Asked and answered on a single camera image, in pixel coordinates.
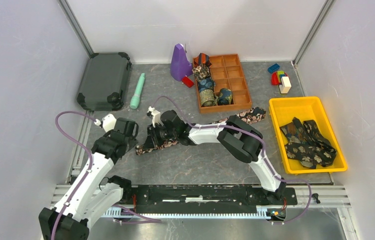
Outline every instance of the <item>yellow plastic tray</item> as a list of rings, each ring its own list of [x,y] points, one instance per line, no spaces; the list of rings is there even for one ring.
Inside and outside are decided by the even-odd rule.
[[[329,123],[322,102],[316,96],[287,97],[270,99],[270,116],[276,133],[277,143],[280,148],[281,159],[284,170],[288,174],[312,174],[312,173],[333,173],[346,171],[348,166],[344,155],[336,141],[335,134]],[[300,161],[289,159],[286,155],[285,145],[288,143],[283,132],[280,130],[296,117],[301,122],[314,120],[323,137],[329,140],[330,144],[337,150],[336,158],[332,166],[323,167],[317,165],[316,169],[310,169],[301,165]]]

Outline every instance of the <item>blue lego brick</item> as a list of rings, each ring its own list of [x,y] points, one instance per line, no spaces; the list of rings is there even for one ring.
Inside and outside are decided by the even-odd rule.
[[[275,63],[275,64],[273,64],[271,67],[269,67],[269,68],[267,69],[267,71],[268,71],[270,74],[272,74],[272,73],[276,72],[276,71],[279,70],[279,69],[280,69],[279,64]]]

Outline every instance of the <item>gray case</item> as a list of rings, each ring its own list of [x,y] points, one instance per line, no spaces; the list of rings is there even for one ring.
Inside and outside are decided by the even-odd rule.
[[[93,54],[78,88],[78,104],[89,111],[120,110],[131,67],[125,52]]]

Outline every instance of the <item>purple cable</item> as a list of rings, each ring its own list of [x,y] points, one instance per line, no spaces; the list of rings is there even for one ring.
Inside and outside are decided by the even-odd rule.
[[[305,212],[308,210],[309,206],[310,206],[310,203],[311,203],[311,198],[312,198],[312,191],[311,191],[311,186],[309,184],[308,181],[306,181],[305,179],[292,179],[292,180],[285,180],[285,179],[281,179],[280,177],[276,176],[276,172],[273,168],[273,166],[270,164],[267,156],[266,156],[266,143],[264,142],[263,139],[261,139],[259,136],[255,135],[255,134],[252,134],[248,131],[245,131],[243,129],[240,129],[240,128],[237,128],[235,126],[229,126],[229,125],[221,125],[221,126],[203,126],[203,127],[198,127],[198,126],[194,126],[192,125],[192,123],[188,120],[188,118],[185,116],[185,114],[183,113],[183,111],[179,108],[179,106],[174,102],[174,100],[172,100],[171,98],[169,98],[168,96],[164,96],[164,95],[161,95],[159,96],[155,102],[153,103],[152,107],[154,108],[155,107],[155,104],[158,102],[159,99],[161,98],[165,98],[165,99],[168,99],[174,106],[175,108],[178,110],[178,112],[180,113],[181,117],[186,121],[186,123],[193,129],[217,129],[219,127],[222,127],[222,128],[227,128],[227,129],[233,129],[235,131],[238,131],[240,133],[243,133],[243,134],[246,134],[248,136],[251,136],[255,139],[257,139],[261,144],[262,144],[262,151],[261,151],[261,156],[262,156],[262,159],[264,160],[265,164],[267,165],[267,167],[270,169],[271,171],[271,174],[273,174],[273,177],[276,179],[276,180],[279,180],[281,182],[284,182],[284,183],[291,183],[291,182],[296,182],[296,181],[301,181],[301,182],[304,182],[307,186],[308,186],[308,190],[309,190],[309,196],[308,196],[308,202],[304,208],[304,211],[302,211],[298,216],[288,220],[288,221],[285,221],[285,222],[274,222],[273,224],[276,224],[276,225],[284,225],[284,224],[287,224],[287,223],[290,223],[292,222],[293,220],[296,220],[300,217],[302,217]]]
[[[121,206],[121,205],[118,205],[118,204],[114,204],[112,205],[113,207],[117,207],[117,208],[121,208],[123,210],[126,210],[127,212],[129,212],[130,214],[133,214],[141,219],[145,219],[146,221],[122,221],[121,224],[152,224],[152,223],[161,223],[161,220],[160,219],[155,219],[155,218],[149,218],[147,216],[142,216],[130,209],[128,209],[127,207],[124,207],[124,206]]]
[[[82,112],[78,112],[78,111],[63,111],[61,113],[59,113],[56,117],[55,117],[55,125],[56,125],[56,128],[58,128],[59,132],[64,135],[66,138],[68,138],[69,140],[73,141],[75,144],[79,145],[82,149],[84,149],[84,151],[88,154],[88,159],[90,160],[89,161],[89,166],[88,166],[88,170],[90,170],[92,168],[92,165],[93,165],[93,156],[92,156],[92,153],[91,151],[89,151],[89,149],[83,145],[81,142],[77,141],[76,139],[74,139],[73,137],[71,137],[70,135],[68,135],[61,127],[60,127],[60,124],[58,123],[58,119],[64,115],[64,114],[77,114],[77,115],[81,115],[81,116],[84,116],[92,121],[96,121],[95,118],[93,118],[92,116],[89,116],[87,114],[84,114]],[[70,202],[71,199],[73,198],[73,196],[76,194],[77,190],[80,188],[80,186],[82,185],[82,183],[85,181],[86,177],[88,176],[88,172],[85,171],[84,172],[84,175],[81,177],[80,181],[77,183],[77,185],[75,186],[74,190],[70,193],[70,195],[68,196],[66,202]],[[63,216],[64,214],[64,211],[66,210],[67,206],[64,204],[62,206],[62,209],[61,211],[59,212],[58,216],[56,217],[56,220],[55,220],[55,223],[53,224],[53,228],[52,228],[52,233],[51,233],[51,236],[50,236],[50,239],[51,240],[55,240],[55,234],[57,233],[57,227],[58,227],[58,223],[60,222],[60,219],[61,217]]]

